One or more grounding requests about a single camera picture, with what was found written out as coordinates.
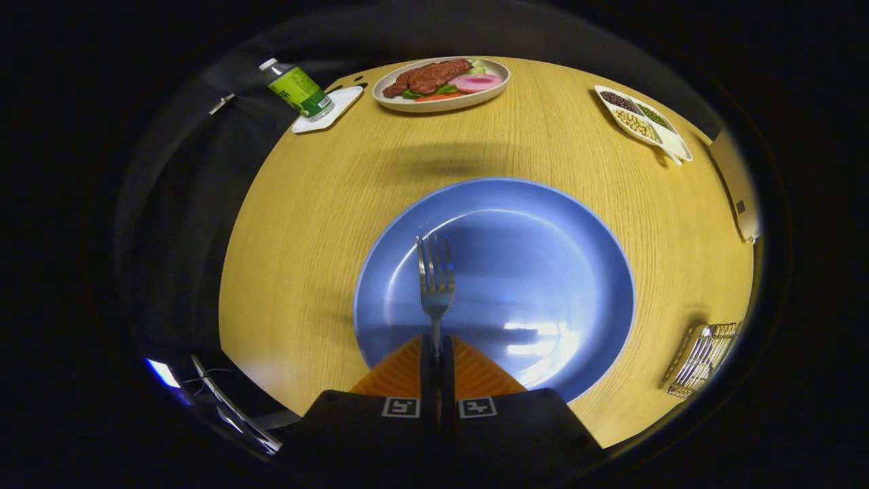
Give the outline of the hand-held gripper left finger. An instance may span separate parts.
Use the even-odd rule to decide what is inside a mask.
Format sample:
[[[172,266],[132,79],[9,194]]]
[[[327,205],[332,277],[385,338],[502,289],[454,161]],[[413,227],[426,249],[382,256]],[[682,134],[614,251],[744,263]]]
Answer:
[[[291,425],[282,467],[294,476],[426,476],[438,451],[437,362],[423,335],[348,392],[322,392]]]

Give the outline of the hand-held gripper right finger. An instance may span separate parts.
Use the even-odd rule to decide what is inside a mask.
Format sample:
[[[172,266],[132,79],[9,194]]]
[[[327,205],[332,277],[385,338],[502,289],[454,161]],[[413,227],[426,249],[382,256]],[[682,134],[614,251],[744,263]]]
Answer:
[[[569,476],[604,458],[559,393],[528,390],[469,343],[444,338],[438,368],[440,450],[454,475]]]

